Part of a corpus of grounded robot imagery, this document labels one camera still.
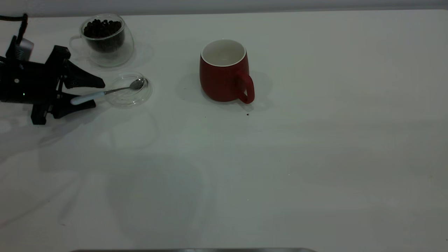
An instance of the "mug rim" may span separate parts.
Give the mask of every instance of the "mug rim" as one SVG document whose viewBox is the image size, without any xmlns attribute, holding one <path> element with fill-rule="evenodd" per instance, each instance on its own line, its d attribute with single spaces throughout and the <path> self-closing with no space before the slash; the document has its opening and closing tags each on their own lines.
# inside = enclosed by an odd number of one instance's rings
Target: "mug rim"
<svg viewBox="0 0 448 252">
<path fill-rule="evenodd" d="M 84 35 L 84 31 L 82 30 L 82 28 L 84 27 L 84 25 L 87 24 L 88 22 L 90 22 L 92 19 L 96 19 L 97 17 L 103 17 L 103 16 L 113 16 L 113 17 L 117 17 L 117 18 L 120 20 L 120 22 L 122 23 L 121 28 L 120 28 L 118 31 L 116 31 L 114 34 L 109 35 L 109 36 L 104 37 L 104 38 L 90 38 L 90 37 L 85 36 L 85 35 Z M 124 30 L 124 28 L 125 28 L 125 25 L 126 25 L 125 21 L 124 21 L 120 16 L 118 16 L 118 15 L 116 15 L 116 14 L 112 14 L 112 13 L 98 14 L 98 15 L 95 15 L 95 16 L 92 16 L 92 17 L 88 18 L 87 20 L 85 20 L 85 21 L 82 23 L 82 25 L 79 27 L 79 34 L 81 35 L 81 37 L 83 37 L 83 38 L 85 38 L 85 39 L 87 39 L 87 40 L 103 40 L 103 39 L 109 39 L 109 38 L 111 38 L 111 37 L 117 35 L 118 33 L 122 32 L 122 31 Z"/>
<path fill-rule="evenodd" d="M 243 49 L 244 49 L 243 57 L 241 57 L 241 59 L 239 59 L 237 62 L 232 63 L 232 64 L 229 64 L 229 65 L 215 65 L 215 64 L 212 64 L 212 63 L 206 61 L 206 60 L 204 59 L 204 56 L 203 56 L 204 49 L 205 49 L 208 45 L 210 45 L 211 43 L 214 43 L 214 42 L 216 42 L 216 41 L 222 41 L 222 40 L 232 41 L 232 42 L 235 42 L 235 43 L 241 45 L 241 46 L 243 47 Z M 240 63 L 240 62 L 246 57 L 246 53 L 247 53 L 246 48 L 245 48 L 240 42 L 238 42 L 238 41 L 235 41 L 235 40 L 233 40 L 233 39 L 217 39 L 217 40 L 214 40 L 214 41 L 209 42 L 208 44 L 206 44 L 206 45 L 202 48 L 202 50 L 201 50 L 201 59 L 202 59 L 203 61 L 205 61 L 205 63 L 207 63 L 207 64 L 209 64 L 209 65 L 212 65 L 212 66 L 216 66 L 216 67 L 228 67 L 228 66 L 233 66 L 233 65 L 236 65 L 236 64 Z"/>
</svg>

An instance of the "glass cup handle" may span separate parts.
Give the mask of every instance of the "glass cup handle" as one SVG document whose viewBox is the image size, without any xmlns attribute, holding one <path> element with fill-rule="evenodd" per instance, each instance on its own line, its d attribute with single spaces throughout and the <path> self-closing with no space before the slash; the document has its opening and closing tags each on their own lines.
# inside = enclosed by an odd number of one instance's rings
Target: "glass cup handle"
<svg viewBox="0 0 448 252">
<path fill-rule="evenodd" d="M 71 37 L 71 38 L 69 39 L 69 47 L 70 47 L 70 50 L 73 51 L 73 52 L 75 52 L 75 53 L 77 53 L 78 55 L 82 55 L 82 53 L 81 53 L 81 51 L 79 51 L 78 49 L 76 49 L 76 48 L 72 45 L 72 42 L 73 42 L 74 40 L 76 40 L 76 39 L 80 39 L 80 38 L 81 38 L 80 35 L 76 35 L 76 36 L 73 36 L 73 37 Z"/>
</svg>

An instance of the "black cable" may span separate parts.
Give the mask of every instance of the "black cable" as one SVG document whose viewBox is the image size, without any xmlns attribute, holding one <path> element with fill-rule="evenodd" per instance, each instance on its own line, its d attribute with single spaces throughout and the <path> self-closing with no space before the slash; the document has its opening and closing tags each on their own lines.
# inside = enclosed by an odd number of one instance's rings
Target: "black cable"
<svg viewBox="0 0 448 252">
<path fill-rule="evenodd" d="M 23 16 L 21 17 L 7 17 L 7 16 L 0 16 L 0 20 L 3 21 L 22 21 L 22 24 L 19 28 L 19 34 L 17 35 L 16 44 L 20 44 L 22 42 L 23 35 L 25 34 L 26 27 L 28 26 L 28 15 L 26 13 L 23 13 Z"/>
<path fill-rule="evenodd" d="M 23 16 L 22 17 L 0 16 L 0 20 L 3 20 L 3 21 L 22 21 L 23 20 Z"/>
<path fill-rule="evenodd" d="M 28 15 L 23 13 L 22 24 L 20 24 L 19 34 L 17 35 L 16 44 L 22 42 L 23 35 L 25 34 L 26 27 L 28 26 Z"/>
</svg>

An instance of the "glass cup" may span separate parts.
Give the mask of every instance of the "glass cup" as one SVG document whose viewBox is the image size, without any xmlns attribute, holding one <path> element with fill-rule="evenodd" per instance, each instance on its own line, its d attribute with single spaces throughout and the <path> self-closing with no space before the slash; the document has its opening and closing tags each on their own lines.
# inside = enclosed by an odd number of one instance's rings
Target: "glass cup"
<svg viewBox="0 0 448 252">
<path fill-rule="evenodd" d="M 103 38 L 90 38 L 84 35 L 84 29 L 89 22 L 99 19 L 121 22 L 121 28 L 112 35 Z M 72 42 L 76 39 L 83 40 L 83 48 L 90 60 L 99 66 L 114 67 L 128 61 L 134 52 L 134 39 L 127 27 L 125 21 L 115 14 L 100 14 L 87 19 L 79 28 L 79 34 L 70 38 L 69 46 L 72 51 L 79 55 L 83 55 L 81 51 L 76 49 Z"/>
</svg>

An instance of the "white wall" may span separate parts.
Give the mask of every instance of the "white wall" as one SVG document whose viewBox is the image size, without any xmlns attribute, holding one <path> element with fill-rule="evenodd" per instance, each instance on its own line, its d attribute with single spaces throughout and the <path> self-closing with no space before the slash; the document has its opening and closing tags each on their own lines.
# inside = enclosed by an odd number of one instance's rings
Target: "white wall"
<svg viewBox="0 0 448 252">
<path fill-rule="evenodd" d="M 0 15 L 238 13 L 325 9 L 438 9 L 448 0 L 1 0 Z"/>
</svg>

